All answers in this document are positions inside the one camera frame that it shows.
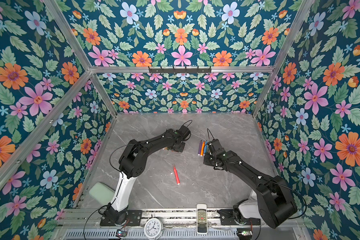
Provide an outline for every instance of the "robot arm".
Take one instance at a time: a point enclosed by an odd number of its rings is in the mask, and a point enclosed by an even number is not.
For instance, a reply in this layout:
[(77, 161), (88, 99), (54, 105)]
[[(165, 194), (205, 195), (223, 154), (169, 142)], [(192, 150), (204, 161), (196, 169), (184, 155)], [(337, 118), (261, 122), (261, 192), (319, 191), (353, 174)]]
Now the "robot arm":
[(164, 147), (175, 152), (183, 152), (184, 141), (189, 139), (190, 133), (190, 130), (182, 125), (176, 131), (167, 129), (163, 134), (148, 140), (129, 141), (119, 159), (120, 176), (115, 195), (104, 211), (107, 221), (121, 225), (127, 219), (129, 195), (135, 180), (145, 169), (147, 157)]
[(213, 166), (214, 169), (231, 172), (248, 184), (257, 194), (261, 218), (271, 228), (276, 228), (297, 212), (290, 190), (280, 186), (287, 185), (280, 176), (271, 177), (254, 169), (236, 153), (226, 152), (218, 139), (208, 142), (208, 149), (210, 154), (204, 156), (204, 164)]

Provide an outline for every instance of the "orange marker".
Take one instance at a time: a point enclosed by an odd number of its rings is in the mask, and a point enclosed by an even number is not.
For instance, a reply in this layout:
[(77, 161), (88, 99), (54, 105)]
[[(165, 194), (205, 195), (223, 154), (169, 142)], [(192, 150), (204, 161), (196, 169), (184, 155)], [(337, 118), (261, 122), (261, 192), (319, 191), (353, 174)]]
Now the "orange marker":
[(205, 147), (205, 141), (203, 141), (202, 151), (200, 152), (200, 156), (203, 156), (203, 153), (204, 153), (204, 147)]

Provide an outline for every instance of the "purple marker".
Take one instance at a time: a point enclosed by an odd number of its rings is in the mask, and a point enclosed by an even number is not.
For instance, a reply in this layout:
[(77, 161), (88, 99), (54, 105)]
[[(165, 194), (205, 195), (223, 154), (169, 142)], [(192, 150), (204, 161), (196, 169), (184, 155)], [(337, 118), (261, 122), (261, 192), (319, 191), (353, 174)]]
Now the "purple marker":
[(199, 144), (199, 151), (198, 151), (198, 156), (200, 156), (200, 153), (202, 152), (202, 145), (203, 145), (203, 141), (200, 141), (200, 144)]

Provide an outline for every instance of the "white alarm clock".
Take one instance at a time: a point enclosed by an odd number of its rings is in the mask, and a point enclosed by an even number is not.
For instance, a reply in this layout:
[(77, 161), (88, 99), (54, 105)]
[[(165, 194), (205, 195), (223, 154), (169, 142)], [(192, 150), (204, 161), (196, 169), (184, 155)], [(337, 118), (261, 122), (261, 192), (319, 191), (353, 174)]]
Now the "white alarm clock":
[(149, 239), (158, 239), (163, 231), (163, 223), (157, 218), (149, 219), (144, 225), (144, 234)]

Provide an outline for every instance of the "floral wallpaper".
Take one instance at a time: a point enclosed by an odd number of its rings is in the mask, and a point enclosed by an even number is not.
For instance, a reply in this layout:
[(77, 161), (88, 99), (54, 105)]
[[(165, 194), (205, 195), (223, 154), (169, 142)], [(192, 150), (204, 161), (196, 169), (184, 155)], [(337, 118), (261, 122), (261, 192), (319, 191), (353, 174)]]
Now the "floral wallpaper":
[(110, 127), (90, 81), (0, 192), (0, 239), (48, 240), (72, 208)]
[(360, 239), (360, 0), (317, 2), (258, 124), (313, 239)]
[(0, 1), (0, 167), (81, 73), (43, 3)]

